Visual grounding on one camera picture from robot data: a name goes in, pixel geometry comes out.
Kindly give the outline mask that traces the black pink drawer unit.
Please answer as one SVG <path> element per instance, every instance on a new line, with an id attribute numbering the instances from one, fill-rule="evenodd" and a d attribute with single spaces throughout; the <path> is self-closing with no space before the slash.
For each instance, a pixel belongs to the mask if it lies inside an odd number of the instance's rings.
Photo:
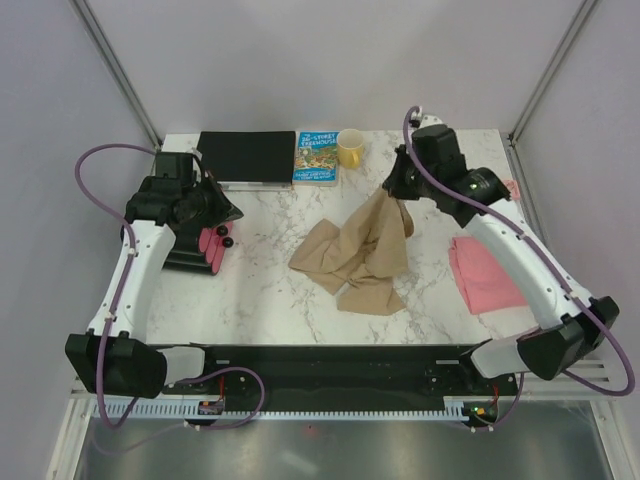
<path id="1" fill-rule="evenodd" d="M 163 267 L 217 275 L 225 253 L 235 244 L 231 237 L 233 226 L 234 222 L 229 221 L 215 228 L 198 229 L 194 226 L 183 228 L 178 232 L 174 247 L 168 254 Z"/>

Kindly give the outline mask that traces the beige t shirt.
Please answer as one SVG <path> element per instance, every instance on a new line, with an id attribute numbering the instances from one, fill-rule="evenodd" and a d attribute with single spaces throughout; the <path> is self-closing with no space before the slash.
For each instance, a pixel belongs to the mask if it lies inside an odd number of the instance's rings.
<path id="1" fill-rule="evenodd" d="M 405 204 L 378 188 L 343 226 L 318 222 L 289 267 L 335 295 L 340 311 L 393 315 L 405 308 L 394 279 L 409 269 L 406 240 L 413 233 Z"/>

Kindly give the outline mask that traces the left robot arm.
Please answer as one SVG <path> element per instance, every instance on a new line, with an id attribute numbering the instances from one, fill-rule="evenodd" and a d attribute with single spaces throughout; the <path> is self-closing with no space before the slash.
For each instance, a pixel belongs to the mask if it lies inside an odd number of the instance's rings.
<path id="1" fill-rule="evenodd" d="M 218 367 L 201 347 L 149 345 L 147 321 L 162 269 L 218 274 L 243 213 L 198 150 L 158 152 L 154 164 L 125 212 L 115 216 L 122 244 L 105 297 L 87 330 L 66 341 L 66 356 L 91 393 L 153 399 L 183 380 L 198 393 L 219 382 Z"/>

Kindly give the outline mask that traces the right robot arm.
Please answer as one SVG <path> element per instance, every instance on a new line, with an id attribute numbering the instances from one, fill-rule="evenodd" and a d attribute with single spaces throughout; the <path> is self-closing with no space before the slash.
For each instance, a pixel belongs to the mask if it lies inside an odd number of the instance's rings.
<path id="1" fill-rule="evenodd" d="M 614 324 L 617 303 L 594 297 L 551 257 L 501 179 L 486 167 L 467 167 L 453 129 L 436 124 L 409 131 L 396 154 L 383 183 L 388 194 L 429 198 L 453 217 L 493 255 L 537 322 L 530 332 L 475 347 L 457 371 L 465 391 L 481 393 L 507 373 L 552 380 L 602 343 L 599 327 Z"/>

